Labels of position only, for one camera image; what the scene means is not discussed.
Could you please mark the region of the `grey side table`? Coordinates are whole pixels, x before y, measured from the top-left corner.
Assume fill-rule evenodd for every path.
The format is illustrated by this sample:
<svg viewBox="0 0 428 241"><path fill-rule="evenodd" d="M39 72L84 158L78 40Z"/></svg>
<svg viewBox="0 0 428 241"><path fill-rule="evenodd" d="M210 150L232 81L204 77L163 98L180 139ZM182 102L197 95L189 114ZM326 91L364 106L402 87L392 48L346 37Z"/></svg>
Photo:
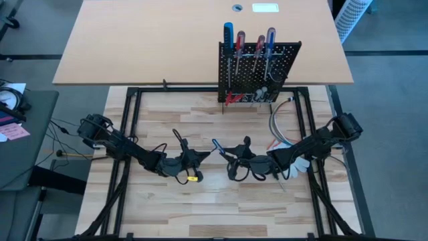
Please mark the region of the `grey side table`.
<svg viewBox="0 0 428 241"><path fill-rule="evenodd" d="M31 108L25 111L22 127L29 135L0 143L0 191L18 191L27 186L58 96L54 90L25 93Z"/></svg>

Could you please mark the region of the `black chair caster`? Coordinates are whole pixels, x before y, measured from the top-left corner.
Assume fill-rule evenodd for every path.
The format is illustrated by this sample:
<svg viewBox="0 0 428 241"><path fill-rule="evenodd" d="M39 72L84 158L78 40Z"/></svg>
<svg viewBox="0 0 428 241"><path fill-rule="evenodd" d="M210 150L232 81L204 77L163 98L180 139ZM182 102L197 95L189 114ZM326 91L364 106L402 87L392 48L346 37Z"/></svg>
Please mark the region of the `black chair caster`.
<svg viewBox="0 0 428 241"><path fill-rule="evenodd" d="M14 17L1 17L0 21L3 22L9 28L12 28L12 29L20 28L20 23Z"/></svg>

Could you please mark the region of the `black perforated pegboard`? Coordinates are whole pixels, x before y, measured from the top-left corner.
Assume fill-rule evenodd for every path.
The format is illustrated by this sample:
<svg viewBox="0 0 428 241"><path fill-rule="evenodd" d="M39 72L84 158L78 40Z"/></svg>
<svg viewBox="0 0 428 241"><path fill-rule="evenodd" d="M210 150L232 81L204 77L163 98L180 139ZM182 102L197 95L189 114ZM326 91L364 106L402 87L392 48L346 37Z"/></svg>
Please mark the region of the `black perforated pegboard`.
<svg viewBox="0 0 428 241"><path fill-rule="evenodd" d="M254 54L255 51L255 43L245 44L243 49L243 54ZM292 66L295 62L297 55L299 54L300 48L302 47L302 42L282 42L274 44L274 48L272 53L286 53L283 56L274 56L270 59L270 63L279 58L281 63L284 65L284 70L288 74L292 69ZM219 52L223 50L223 43L219 43ZM278 92L282 91L281 84L276 84L270 80L267 75L266 81L263 80L263 75L265 72L265 58L260 58L258 60L255 72L252 72L254 57L246 57L241 58L239 63L239 72L238 75L235 75L235 67L236 67L237 58L231 58L231 89L228 89L227 83L227 58L224 56L220 56L218 59L218 89L217 89L217 101L219 103L224 103L224 98L227 93L254 93L257 89L261 89L262 87L267 87L267 93L272 93L273 90L277 90Z"/></svg>

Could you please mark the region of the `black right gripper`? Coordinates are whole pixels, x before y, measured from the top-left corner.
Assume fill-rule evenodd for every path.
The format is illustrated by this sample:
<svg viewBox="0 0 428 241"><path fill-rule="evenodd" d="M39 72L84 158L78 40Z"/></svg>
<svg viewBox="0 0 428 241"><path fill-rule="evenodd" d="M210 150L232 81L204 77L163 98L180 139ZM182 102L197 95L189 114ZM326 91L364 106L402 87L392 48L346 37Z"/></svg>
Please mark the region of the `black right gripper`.
<svg viewBox="0 0 428 241"><path fill-rule="evenodd" d="M224 151L220 154L229 156L225 158L229 163L240 162L244 167L250 168L253 174L266 176L274 174L276 171L274 160L267 155L256 155L250 150L240 152Z"/></svg>

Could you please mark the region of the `white paper sheet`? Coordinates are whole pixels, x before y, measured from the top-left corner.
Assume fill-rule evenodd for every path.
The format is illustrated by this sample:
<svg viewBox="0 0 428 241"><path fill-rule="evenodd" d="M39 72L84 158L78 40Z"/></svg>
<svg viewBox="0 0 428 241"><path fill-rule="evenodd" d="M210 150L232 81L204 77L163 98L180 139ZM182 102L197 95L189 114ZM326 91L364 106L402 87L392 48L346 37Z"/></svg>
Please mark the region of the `white paper sheet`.
<svg viewBox="0 0 428 241"><path fill-rule="evenodd" d="M25 83L6 83L0 82L0 92L7 91L16 95L23 95L26 88Z"/></svg>

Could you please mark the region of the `clear safety glasses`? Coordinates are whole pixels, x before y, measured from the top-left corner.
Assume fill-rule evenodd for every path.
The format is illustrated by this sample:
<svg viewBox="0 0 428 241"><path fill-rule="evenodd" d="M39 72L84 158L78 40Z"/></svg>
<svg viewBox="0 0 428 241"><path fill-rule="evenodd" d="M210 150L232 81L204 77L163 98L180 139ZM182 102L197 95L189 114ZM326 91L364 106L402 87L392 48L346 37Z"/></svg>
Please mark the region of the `clear safety glasses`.
<svg viewBox="0 0 428 241"><path fill-rule="evenodd" d="M284 65L281 63L279 58L274 59L270 63L267 76L276 84L284 84L285 80L288 78L288 74L284 70Z"/></svg>

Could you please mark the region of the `black flat bar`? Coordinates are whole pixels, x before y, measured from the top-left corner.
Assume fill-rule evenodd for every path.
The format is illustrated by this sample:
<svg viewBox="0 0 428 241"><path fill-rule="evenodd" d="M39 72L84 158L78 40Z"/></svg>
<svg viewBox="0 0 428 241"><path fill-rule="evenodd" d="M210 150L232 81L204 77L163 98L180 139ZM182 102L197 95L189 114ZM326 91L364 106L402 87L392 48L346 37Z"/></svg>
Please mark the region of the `black flat bar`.
<svg viewBox="0 0 428 241"><path fill-rule="evenodd" d="M56 173L50 169L35 166L29 178L28 186L47 187L68 193L84 195L86 182L81 179Z"/></svg>

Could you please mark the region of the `white perforated panel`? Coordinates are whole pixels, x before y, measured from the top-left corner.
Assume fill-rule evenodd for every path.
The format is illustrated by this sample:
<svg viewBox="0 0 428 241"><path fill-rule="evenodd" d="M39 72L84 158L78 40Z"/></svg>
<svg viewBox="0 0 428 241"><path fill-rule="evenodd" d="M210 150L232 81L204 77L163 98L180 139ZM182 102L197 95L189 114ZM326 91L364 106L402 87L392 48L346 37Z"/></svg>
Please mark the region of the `white perforated panel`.
<svg viewBox="0 0 428 241"><path fill-rule="evenodd" d="M346 0L334 23L340 42L343 44L373 0Z"/></svg>

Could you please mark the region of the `pink paper sheet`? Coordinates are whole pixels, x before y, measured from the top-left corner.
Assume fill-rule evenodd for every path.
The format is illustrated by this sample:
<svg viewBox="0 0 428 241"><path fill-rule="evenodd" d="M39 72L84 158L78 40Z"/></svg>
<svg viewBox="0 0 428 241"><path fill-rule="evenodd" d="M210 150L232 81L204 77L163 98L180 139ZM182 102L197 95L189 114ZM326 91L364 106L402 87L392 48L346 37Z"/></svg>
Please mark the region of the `pink paper sheet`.
<svg viewBox="0 0 428 241"><path fill-rule="evenodd" d="M30 133L26 131L21 124L11 123L0 127L0 143L13 141L26 136L30 136Z"/></svg>

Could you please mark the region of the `tan wooden desk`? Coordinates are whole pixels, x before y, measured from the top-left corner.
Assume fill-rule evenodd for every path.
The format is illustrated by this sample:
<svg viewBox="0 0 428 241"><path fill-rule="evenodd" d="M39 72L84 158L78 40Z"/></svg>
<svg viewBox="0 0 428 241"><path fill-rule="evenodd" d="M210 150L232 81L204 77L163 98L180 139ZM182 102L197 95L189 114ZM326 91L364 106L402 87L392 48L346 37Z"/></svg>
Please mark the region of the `tan wooden desk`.
<svg viewBox="0 0 428 241"><path fill-rule="evenodd" d="M253 3L280 11L255 13ZM353 81L327 0L84 0L53 83L216 84L226 22L246 42L270 27L277 42L301 41L290 85Z"/></svg>

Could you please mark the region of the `yellow rod black knob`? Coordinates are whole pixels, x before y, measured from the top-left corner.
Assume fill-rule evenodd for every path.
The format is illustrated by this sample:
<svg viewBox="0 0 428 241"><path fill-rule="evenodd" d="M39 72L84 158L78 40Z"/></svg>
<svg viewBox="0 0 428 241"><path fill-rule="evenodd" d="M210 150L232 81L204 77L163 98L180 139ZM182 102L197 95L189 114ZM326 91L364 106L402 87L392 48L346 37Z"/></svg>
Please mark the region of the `yellow rod black knob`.
<svg viewBox="0 0 428 241"><path fill-rule="evenodd" d="M64 152L62 150L57 150L56 151L56 156L57 157L83 157L83 158L87 158L87 159L92 158L92 155L66 153L66 152Z"/></svg>

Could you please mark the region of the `blue clear-handle screwdriver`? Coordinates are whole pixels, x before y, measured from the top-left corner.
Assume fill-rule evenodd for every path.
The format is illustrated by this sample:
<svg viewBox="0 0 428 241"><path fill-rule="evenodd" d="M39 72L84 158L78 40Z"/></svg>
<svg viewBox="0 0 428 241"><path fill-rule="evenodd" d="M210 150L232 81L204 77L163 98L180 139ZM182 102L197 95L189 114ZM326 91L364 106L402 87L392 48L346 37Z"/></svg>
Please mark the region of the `blue clear-handle screwdriver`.
<svg viewBox="0 0 428 241"><path fill-rule="evenodd" d="M274 48L275 43L275 37L276 37L276 29L274 27L270 27L267 31L267 40L265 42L265 72L263 75L263 80L266 81L267 74L268 74L268 66L270 59L272 57L272 51Z"/></svg>

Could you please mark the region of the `metal multi-hook tool rack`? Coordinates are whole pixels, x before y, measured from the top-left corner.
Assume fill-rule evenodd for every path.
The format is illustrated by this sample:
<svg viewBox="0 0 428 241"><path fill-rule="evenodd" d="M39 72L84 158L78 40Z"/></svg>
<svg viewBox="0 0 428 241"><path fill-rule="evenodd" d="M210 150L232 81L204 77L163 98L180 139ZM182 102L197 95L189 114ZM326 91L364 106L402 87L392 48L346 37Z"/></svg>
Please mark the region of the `metal multi-hook tool rack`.
<svg viewBox="0 0 428 241"><path fill-rule="evenodd" d="M233 53L230 54L229 52L226 53L223 50L221 50L221 52L219 52L219 54L220 54L220 56L224 56L226 58L228 58L228 57L230 57L230 58L236 58L237 57L237 55L236 55L235 52L233 52ZM276 56L283 56L284 54L286 54L286 53L283 53L283 52L282 53L272 53L272 54L269 55L269 57L273 58L274 56L275 57ZM256 55L255 54L242 54L240 58L246 58L246 57L256 57ZM267 55L261 53L258 57L259 58L266 58Z"/></svg>

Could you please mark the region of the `white desk plate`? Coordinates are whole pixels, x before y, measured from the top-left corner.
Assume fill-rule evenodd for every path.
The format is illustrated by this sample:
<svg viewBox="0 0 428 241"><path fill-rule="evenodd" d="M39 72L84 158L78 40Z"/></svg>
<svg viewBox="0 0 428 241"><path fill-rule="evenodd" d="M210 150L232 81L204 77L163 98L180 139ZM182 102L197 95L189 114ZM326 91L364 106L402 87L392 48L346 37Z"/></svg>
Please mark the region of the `white desk plate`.
<svg viewBox="0 0 428 241"><path fill-rule="evenodd" d="M255 13L278 13L280 11L277 3L253 3L252 10Z"/></svg>

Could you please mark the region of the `red clear-handle screwdriver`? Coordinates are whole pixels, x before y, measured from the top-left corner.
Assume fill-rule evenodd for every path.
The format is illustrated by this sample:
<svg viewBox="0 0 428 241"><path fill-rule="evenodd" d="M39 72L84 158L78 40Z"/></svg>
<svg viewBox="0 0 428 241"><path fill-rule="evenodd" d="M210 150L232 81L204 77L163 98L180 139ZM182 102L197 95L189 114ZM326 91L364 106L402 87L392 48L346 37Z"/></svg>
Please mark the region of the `red clear-handle screwdriver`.
<svg viewBox="0 0 428 241"><path fill-rule="evenodd" d="M235 56L237 58L236 67L235 67L235 75L238 75L239 72L239 63L240 59L243 55L243 49L245 47L245 32L239 31L237 33L237 41L236 41L236 53Z"/></svg>
<svg viewBox="0 0 428 241"><path fill-rule="evenodd" d="M260 35L258 37L258 39L257 39L257 43L256 43L256 46L255 46L255 51L254 51L254 54L253 54L253 56L254 56L254 63L253 63L253 68L252 68L252 72L253 73L255 72L258 60L263 57L262 50L263 50L263 47L264 47L264 43L265 43L265 36L264 35Z"/></svg>

